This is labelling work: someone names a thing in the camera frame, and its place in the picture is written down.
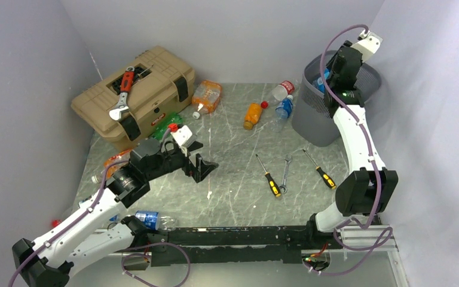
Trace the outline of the clear bottle blue label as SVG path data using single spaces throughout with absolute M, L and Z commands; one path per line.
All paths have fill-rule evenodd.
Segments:
M 322 75 L 320 75 L 318 78 L 313 80 L 312 85 L 318 89 L 321 93 L 325 92 L 325 82 L 328 81 L 328 76 L 330 74 L 330 70 L 328 68 L 325 68 L 323 71 Z

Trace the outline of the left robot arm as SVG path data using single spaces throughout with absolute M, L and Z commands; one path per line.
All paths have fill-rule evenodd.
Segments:
M 142 250 L 152 230 L 134 215 L 124 217 L 102 234 L 95 231 L 110 217 L 126 211 L 150 191 L 154 179 L 182 170 L 196 183 L 203 181 L 218 164 L 191 152 L 203 147 L 197 141 L 172 140 L 164 149 L 154 138 L 145 139 L 130 151 L 128 160 L 81 207 L 58 226 L 34 240 L 20 239 L 12 247 L 16 270 L 8 281 L 13 286 L 18 276 L 28 286 L 65 286 L 82 269 L 115 251 Z

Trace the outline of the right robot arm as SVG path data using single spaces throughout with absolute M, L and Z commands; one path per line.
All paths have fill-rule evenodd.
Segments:
M 360 68 L 380 44 L 374 36 L 354 44 L 346 41 L 329 61 L 320 60 L 325 106 L 342 137 L 350 174 L 337 186 L 335 201 L 315 215 L 316 225 L 305 232 L 312 248 L 322 247 L 328 232 L 345 224 L 366 218 L 364 227 L 369 227 L 375 215 L 387 207 L 398 183 L 397 172 L 386 168 L 375 148 L 362 91 L 356 86 Z

